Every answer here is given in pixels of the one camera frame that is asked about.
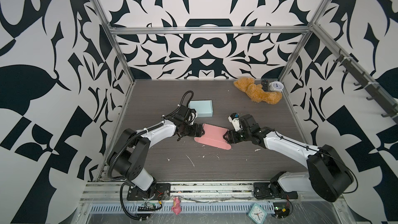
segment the black and white patterned wall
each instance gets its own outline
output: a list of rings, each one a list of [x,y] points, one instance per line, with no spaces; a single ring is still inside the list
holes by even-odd
[[[333,0],[321,26],[397,98],[398,0]],[[284,81],[306,139],[328,144],[359,180],[344,194],[356,219],[398,221],[398,125],[368,101],[340,63],[313,34]],[[355,188],[353,183],[347,191]]]
[[[307,25],[321,0],[99,1],[114,27],[197,27]],[[270,78],[279,76],[299,39],[294,37],[169,34],[124,36],[119,42],[137,79]]]
[[[130,85],[89,0],[0,0],[2,223],[76,209]]]

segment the clock face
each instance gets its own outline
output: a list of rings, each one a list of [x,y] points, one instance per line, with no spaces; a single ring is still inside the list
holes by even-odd
[[[250,216],[253,220],[256,220],[258,223],[263,223],[264,218],[266,217],[266,214],[265,214],[264,210],[262,210],[258,206],[254,206],[251,209]]]

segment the brown plush toy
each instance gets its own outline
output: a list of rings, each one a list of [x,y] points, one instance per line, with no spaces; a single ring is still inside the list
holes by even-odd
[[[265,101],[268,104],[276,104],[282,98],[281,92],[264,92],[261,84],[254,84],[253,78],[240,78],[237,81],[234,81],[234,85],[237,89],[245,92],[254,102]]]

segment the white alarm clock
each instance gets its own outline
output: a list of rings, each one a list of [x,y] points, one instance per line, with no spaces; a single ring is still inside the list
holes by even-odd
[[[266,211],[255,203],[248,213],[248,217],[257,224],[262,224],[267,216]]]

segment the paper scrap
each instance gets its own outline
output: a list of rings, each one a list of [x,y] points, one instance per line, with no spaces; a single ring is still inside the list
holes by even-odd
[[[193,164],[192,160],[188,157],[188,155],[185,154],[185,156],[187,156],[187,158],[191,161],[192,165],[195,167],[195,165]]]

